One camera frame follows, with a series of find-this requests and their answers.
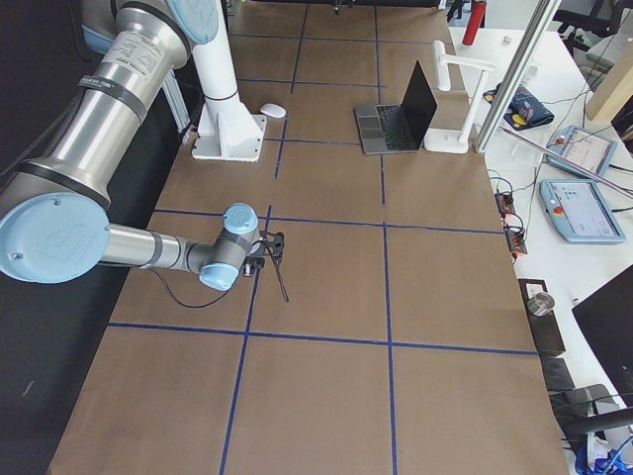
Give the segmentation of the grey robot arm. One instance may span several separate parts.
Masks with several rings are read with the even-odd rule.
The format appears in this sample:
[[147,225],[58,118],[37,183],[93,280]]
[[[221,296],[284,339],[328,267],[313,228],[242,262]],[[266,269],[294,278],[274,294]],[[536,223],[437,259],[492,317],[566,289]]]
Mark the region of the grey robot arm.
[[111,223],[108,184],[165,79],[193,61],[204,106],[194,154],[255,161],[266,121],[239,98],[218,1],[87,1],[89,33],[109,49],[79,83],[54,145],[20,163],[1,193],[1,270],[44,284],[77,278],[98,263],[195,273],[230,289],[256,250],[258,219],[227,208],[214,243]]

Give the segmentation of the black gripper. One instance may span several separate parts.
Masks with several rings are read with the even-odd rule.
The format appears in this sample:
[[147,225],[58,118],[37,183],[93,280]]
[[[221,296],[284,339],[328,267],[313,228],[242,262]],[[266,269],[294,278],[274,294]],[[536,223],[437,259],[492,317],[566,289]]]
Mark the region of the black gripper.
[[257,249],[254,253],[246,256],[244,260],[243,276],[251,277],[256,270],[265,266],[266,251]]

